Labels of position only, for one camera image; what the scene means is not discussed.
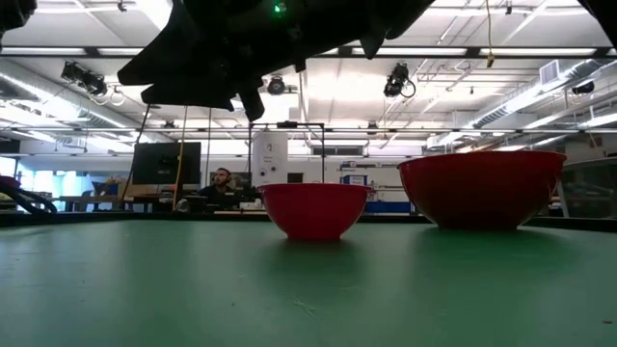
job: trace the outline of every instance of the large red bowl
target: large red bowl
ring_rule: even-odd
[[[515,229],[547,206],[566,156],[482,151],[398,166],[410,201],[440,227]]]
[[[369,187],[329,183],[257,188],[270,219],[290,239],[337,240],[361,216]]]

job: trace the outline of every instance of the ceiling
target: ceiling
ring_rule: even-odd
[[[4,38],[7,46],[145,46],[159,32],[160,13],[152,14],[151,6],[164,6],[166,0],[125,0],[128,9],[121,13],[116,0],[39,0],[40,9],[28,25],[10,31]],[[513,0],[514,11],[506,15],[508,1],[491,0],[491,37],[495,47],[607,47],[610,41],[589,13],[576,0]],[[434,5],[400,38],[387,45],[427,46],[487,46],[489,44],[489,17],[485,0],[437,0]],[[141,123],[146,105],[141,102],[142,87],[124,87],[116,76],[128,59],[67,59],[56,58],[3,58],[44,77],[59,88],[65,84],[60,74],[65,61],[75,61],[105,76],[110,91],[117,89],[124,95],[121,105],[107,102],[106,107]],[[410,99],[386,99],[383,95],[386,77],[397,63],[406,63],[416,81],[416,95]],[[488,68],[484,60],[465,59],[311,59],[307,63],[306,84],[303,92],[308,99],[307,121],[325,122],[327,126],[366,127],[370,121],[380,126],[407,128],[461,127],[457,117],[475,115],[492,104],[498,104],[508,94],[517,91],[539,76],[539,68],[548,59],[497,59]],[[299,86],[299,75],[292,68],[279,71],[288,85]],[[606,69],[595,76],[594,97],[608,93],[615,83],[613,70]],[[86,96],[74,86],[68,88]],[[121,94],[114,97],[118,101]],[[518,110],[531,114],[534,120],[563,110],[567,102],[583,102],[592,94],[573,95],[566,101],[564,93],[554,93],[539,102]],[[103,103],[109,94],[95,101]],[[269,110],[289,105],[291,118],[300,120],[297,95],[269,98]],[[162,106],[151,110],[148,126],[160,126],[165,121],[179,124],[184,116],[183,107]],[[213,110],[213,126],[246,126],[242,111]],[[192,107],[188,110],[188,127],[206,127],[208,110]],[[525,121],[511,121],[508,127],[524,127]],[[10,122],[0,121],[0,127]],[[4,136],[24,139],[5,131]],[[171,139],[179,133],[168,134]],[[427,139],[435,134],[402,134],[389,145],[404,140]],[[203,138],[203,134],[188,134]],[[220,138],[240,139],[246,134],[214,135]],[[365,133],[339,134],[339,138],[368,138]],[[464,146],[473,138],[466,138]]]

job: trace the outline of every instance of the table surface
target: table surface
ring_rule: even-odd
[[[617,234],[0,228],[3,346],[617,346]]]

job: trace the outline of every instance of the man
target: man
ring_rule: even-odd
[[[225,168],[219,168],[212,178],[212,185],[207,186],[198,194],[202,197],[207,197],[210,201],[223,200],[227,193],[233,193],[233,190],[228,186],[231,181],[231,173]]]

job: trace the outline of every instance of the black monitor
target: black monitor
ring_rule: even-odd
[[[180,144],[138,144],[133,156],[133,184],[175,184]],[[200,184],[201,144],[184,144],[181,184]]]

